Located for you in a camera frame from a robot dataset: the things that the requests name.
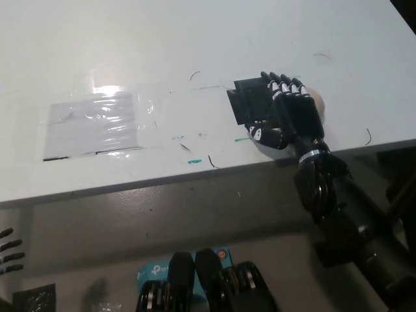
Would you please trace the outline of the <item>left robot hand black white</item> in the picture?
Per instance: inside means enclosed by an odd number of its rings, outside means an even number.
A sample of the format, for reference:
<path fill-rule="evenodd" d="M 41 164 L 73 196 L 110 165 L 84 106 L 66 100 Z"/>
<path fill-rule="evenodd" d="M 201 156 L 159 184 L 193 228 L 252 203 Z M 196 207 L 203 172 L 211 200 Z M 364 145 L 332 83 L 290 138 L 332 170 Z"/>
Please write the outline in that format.
<path fill-rule="evenodd" d="M 25 252 L 20 250 L 22 239 L 11 239 L 14 228 L 1 230 L 1 276 L 24 269 Z"/>

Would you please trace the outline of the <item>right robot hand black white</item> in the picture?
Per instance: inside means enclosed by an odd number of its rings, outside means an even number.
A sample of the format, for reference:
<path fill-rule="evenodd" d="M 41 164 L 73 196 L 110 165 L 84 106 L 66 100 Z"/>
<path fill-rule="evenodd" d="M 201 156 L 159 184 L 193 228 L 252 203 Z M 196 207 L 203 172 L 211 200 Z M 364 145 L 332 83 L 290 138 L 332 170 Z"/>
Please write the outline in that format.
<path fill-rule="evenodd" d="M 284 74 L 262 71 L 261 77 L 271 97 L 269 117 L 244 125 L 251 138 L 277 150 L 292 146 L 300 162 L 329 153 L 315 100 L 306 86 Z"/>

